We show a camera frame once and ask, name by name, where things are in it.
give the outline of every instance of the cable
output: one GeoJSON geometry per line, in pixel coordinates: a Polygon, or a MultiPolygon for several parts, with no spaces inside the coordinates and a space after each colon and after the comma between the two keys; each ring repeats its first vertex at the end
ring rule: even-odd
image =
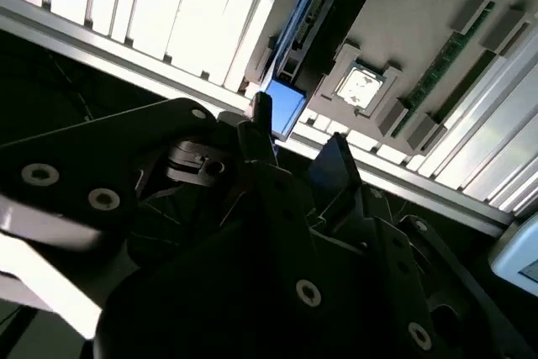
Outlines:
{"type": "Polygon", "coordinates": [[[14,311],[12,311],[10,314],[8,314],[6,317],[0,321],[0,326],[4,325],[6,321],[9,321],[16,313],[18,313],[21,310],[22,306],[18,306],[14,311]]]}
{"type": "Polygon", "coordinates": [[[402,207],[398,210],[398,212],[396,212],[396,214],[394,215],[394,221],[400,219],[400,215],[404,212],[404,209],[405,207],[407,206],[407,204],[409,203],[409,201],[403,201],[402,203],[402,207]]]}
{"type": "Polygon", "coordinates": [[[73,81],[70,79],[69,76],[67,76],[66,72],[62,69],[62,67],[60,66],[60,64],[58,63],[58,61],[55,59],[55,57],[52,55],[51,52],[49,52],[48,50],[45,51],[46,54],[49,56],[49,59],[52,61],[52,63],[54,64],[56,70],[66,79],[66,82],[69,84],[69,87],[71,88],[71,90],[78,96],[81,104],[82,104],[82,108],[84,109],[84,113],[86,114],[86,116],[84,117],[84,119],[86,121],[92,121],[93,120],[93,114],[92,114],[92,111],[90,110],[90,108],[87,106],[87,103],[86,103],[86,100],[84,99],[84,97],[81,95],[81,93],[79,91],[77,91],[75,89],[75,83],[73,83],[73,81]]]}
{"type": "Polygon", "coordinates": [[[393,211],[390,209],[390,203],[388,202],[387,195],[385,195],[383,191],[381,192],[381,194],[383,195],[383,199],[385,199],[385,204],[387,205],[388,217],[390,218],[390,223],[394,223],[393,211]]]}

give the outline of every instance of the green circuit board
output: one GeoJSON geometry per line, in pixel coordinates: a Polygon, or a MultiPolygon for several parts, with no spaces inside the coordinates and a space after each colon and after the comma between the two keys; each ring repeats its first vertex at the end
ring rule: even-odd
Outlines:
{"type": "Polygon", "coordinates": [[[489,2],[465,35],[457,32],[452,33],[439,54],[437,54],[435,57],[430,67],[426,69],[424,75],[422,75],[414,89],[411,90],[406,98],[400,100],[405,108],[407,108],[409,111],[405,114],[398,126],[392,132],[391,136],[393,138],[398,136],[400,131],[416,112],[419,105],[434,90],[435,86],[445,75],[446,71],[448,71],[448,69],[451,67],[452,63],[454,63],[457,57],[465,49],[471,38],[474,37],[474,35],[480,29],[483,22],[493,10],[494,6],[494,2],[489,2]]]}

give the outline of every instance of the metal rivet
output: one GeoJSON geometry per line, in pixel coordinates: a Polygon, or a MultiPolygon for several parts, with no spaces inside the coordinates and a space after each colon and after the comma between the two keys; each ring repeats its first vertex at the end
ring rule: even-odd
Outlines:
{"type": "Polygon", "coordinates": [[[310,307],[318,307],[321,304],[321,293],[319,289],[306,279],[301,279],[295,284],[297,295],[310,307]]]}
{"type": "Polygon", "coordinates": [[[411,334],[411,338],[415,344],[419,346],[423,351],[429,351],[431,349],[431,338],[422,325],[417,323],[409,323],[407,330],[411,334]]]}
{"type": "Polygon", "coordinates": [[[87,195],[87,201],[94,209],[109,211],[119,206],[120,199],[112,189],[96,188],[87,195]]]}
{"type": "Polygon", "coordinates": [[[48,187],[60,179],[58,170],[44,163],[28,164],[20,174],[24,182],[36,187],[48,187]]]}
{"type": "Polygon", "coordinates": [[[416,224],[416,226],[419,228],[420,231],[426,231],[428,229],[428,227],[422,223],[420,220],[415,220],[414,222],[416,224]]]}
{"type": "Polygon", "coordinates": [[[200,110],[200,109],[193,109],[191,111],[191,113],[193,113],[193,115],[196,117],[196,118],[200,118],[200,119],[206,119],[207,115],[205,114],[204,111],[200,110]]]}

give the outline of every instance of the mounting hole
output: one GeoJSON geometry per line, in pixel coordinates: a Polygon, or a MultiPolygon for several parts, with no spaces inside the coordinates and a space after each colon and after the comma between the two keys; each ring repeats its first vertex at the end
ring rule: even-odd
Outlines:
{"type": "Polygon", "coordinates": [[[398,248],[404,248],[404,243],[402,243],[400,240],[398,239],[393,239],[393,244],[395,246],[397,246],[398,248]]]}
{"type": "Polygon", "coordinates": [[[205,172],[211,176],[216,177],[224,172],[224,164],[220,161],[208,161],[205,165],[205,172]]]}
{"type": "Polygon", "coordinates": [[[403,262],[398,261],[398,269],[403,273],[409,273],[409,267],[405,265],[403,262]]]}
{"type": "Polygon", "coordinates": [[[422,223],[420,220],[415,220],[414,225],[417,226],[417,228],[420,231],[427,231],[428,226],[426,226],[424,223],[422,223]]]}
{"type": "Polygon", "coordinates": [[[293,214],[289,209],[284,209],[282,211],[282,216],[285,220],[289,220],[290,222],[293,220],[293,214]]]}
{"type": "Polygon", "coordinates": [[[318,307],[321,304],[321,293],[310,281],[301,279],[295,284],[295,291],[303,303],[309,307],[318,307]]]}
{"type": "Polygon", "coordinates": [[[287,190],[286,184],[284,184],[284,183],[281,182],[281,181],[275,181],[275,188],[276,188],[278,191],[281,191],[281,192],[284,192],[284,191],[287,190]]]}

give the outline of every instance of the electronic component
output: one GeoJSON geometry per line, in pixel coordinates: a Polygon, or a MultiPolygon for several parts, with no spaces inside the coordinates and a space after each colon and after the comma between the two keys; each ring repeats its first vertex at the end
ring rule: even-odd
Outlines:
{"type": "Polygon", "coordinates": [[[354,65],[340,85],[335,95],[359,110],[364,110],[376,96],[383,85],[384,78],[364,66],[354,65]]]}

